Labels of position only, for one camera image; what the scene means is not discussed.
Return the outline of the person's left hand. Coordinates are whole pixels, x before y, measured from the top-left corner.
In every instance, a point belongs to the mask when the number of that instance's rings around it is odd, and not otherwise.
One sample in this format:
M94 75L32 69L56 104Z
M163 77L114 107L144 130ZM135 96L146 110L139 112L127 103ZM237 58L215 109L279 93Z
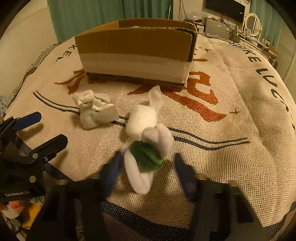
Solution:
M5 210L8 207L10 207L13 210L17 211L18 213L20 213L25 208L25 201L24 200L16 200L16 201L10 201L8 204L1 203L0 211L3 212L3 210Z

